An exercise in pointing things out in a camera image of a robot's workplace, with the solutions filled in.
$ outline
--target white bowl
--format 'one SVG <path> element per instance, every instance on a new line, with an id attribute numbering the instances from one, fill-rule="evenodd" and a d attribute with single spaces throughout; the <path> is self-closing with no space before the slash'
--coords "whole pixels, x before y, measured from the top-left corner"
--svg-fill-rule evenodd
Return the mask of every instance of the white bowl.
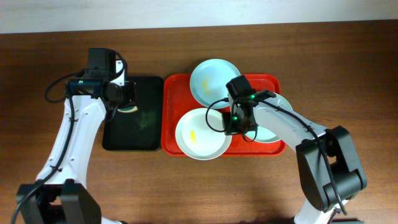
<path id="1" fill-rule="evenodd" d="M 292 110 L 292 105 L 290 105 L 290 103 L 283 96 L 281 96 L 277 93 L 275 93 L 275 94 L 280 97 L 280 100 L 278 101 L 278 105 L 276 105 L 276 106 L 280 106 L 283 109 Z M 246 136 L 249 139 L 253 139 L 255 134 L 256 134 L 255 131 L 249 131 L 246 133 Z M 254 141 L 261 142 L 261 143 L 273 143 L 273 142 L 276 142 L 279 140 L 280 140 L 280 138 L 278 136 L 276 136 L 276 134 L 274 134 L 272 131 L 270 131 L 266 128 L 260 127 L 260 126 L 257 127 L 257 137 Z"/>
<path id="2" fill-rule="evenodd" d="M 231 79 L 240 75 L 239 70 L 226 60 L 206 60 L 192 72 L 190 78 L 191 93 L 197 102 L 209 107 L 215 101 L 228 97 L 228 90 L 225 85 Z M 212 109 L 221 109 L 227 106 L 229 106 L 228 102 L 219 102 Z"/>
<path id="3" fill-rule="evenodd" d="M 175 128 L 175 139 L 179 148 L 189 157 L 209 160 L 222 155 L 232 141 L 232 136 L 211 130 L 205 121 L 207 108 L 199 108 L 186 113 Z M 218 130 L 223 129 L 220 112 L 209 110 L 208 121 Z"/>

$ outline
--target brown wooden surface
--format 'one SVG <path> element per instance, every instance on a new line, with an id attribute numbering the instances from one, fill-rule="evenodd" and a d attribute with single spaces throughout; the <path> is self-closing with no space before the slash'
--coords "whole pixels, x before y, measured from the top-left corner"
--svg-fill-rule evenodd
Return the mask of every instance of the brown wooden surface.
<path id="1" fill-rule="evenodd" d="M 295 111 L 350 131 L 369 183 L 347 204 L 349 217 L 397 222 L 398 21 L 370 21 L 0 35 L 1 223 L 11 217 L 19 184 L 35 180 L 58 133 L 63 105 L 47 103 L 44 90 L 86 67 L 89 47 L 121 52 L 130 75 L 191 72 L 208 58 L 275 75 Z M 290 149 L 278 157 L 201 162 L 162 150 L 108 152 L 101 138 L 102 128 L 88 190 L 111 219 L 248 222 L 292 217 L 304 201 Z"/>

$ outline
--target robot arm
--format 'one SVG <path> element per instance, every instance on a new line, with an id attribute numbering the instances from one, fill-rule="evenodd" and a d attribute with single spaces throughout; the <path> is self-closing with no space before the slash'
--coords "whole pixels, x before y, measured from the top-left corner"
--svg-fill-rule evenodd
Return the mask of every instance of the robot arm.
<path id="1" fill-rule="evenodd" d="M 345 212 L 343 205 L 367 186 L 349 132 L 341 126 L 327 129 L 305 119 L 283 105 L 276 94 L 252 89 L 243 75 L 226 87 L 231 112 L 223 113 L 225 134 L 246 134 L 261 126 L 296 152 L 300 183 L 307 199 L 294 222 L 324 224 L 337 208 Z M 336 157 L 336 162 L 329 165 L 326 156 Z"/>
<path id="2" fill-rule="evenodd" d="M 68 98 L 52 152 L 36 183 L 20 186 L 12 222 L 20 208 L 26 223 L 125 223 L 101 217 L 100 206 L 86 190 L 88 161 L 100 124 L 107 112 L 112 119 L 116 109 L 135 104 L 134 84 L 125 82 L 125 73 L 127 64 L 117 52 L 89 49 L 88 69 L 67 84 Z M 52 205 L 57 197 L 61 205 Z"/>

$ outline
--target black tray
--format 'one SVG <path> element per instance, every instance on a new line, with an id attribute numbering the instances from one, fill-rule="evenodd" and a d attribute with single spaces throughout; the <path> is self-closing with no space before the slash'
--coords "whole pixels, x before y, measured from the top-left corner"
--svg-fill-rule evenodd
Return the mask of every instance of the black tray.
<path id="1" fill-rule="evenodd" d="M 109 151 L 156 151 L 162 132 L 163 78 L 127 79 L 136 83 L 138 110 L 117 111 L 114 118 L 105 123 L 102 146 Z"/>

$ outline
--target white wall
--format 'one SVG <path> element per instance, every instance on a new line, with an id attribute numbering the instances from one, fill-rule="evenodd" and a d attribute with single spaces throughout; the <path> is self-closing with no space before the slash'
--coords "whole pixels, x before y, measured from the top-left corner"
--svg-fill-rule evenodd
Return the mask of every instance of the white wall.
<path id="1" fill-rule="evenodd" d="M 0 33 L 398 19 L 397 0 L 0 0 Z"/>

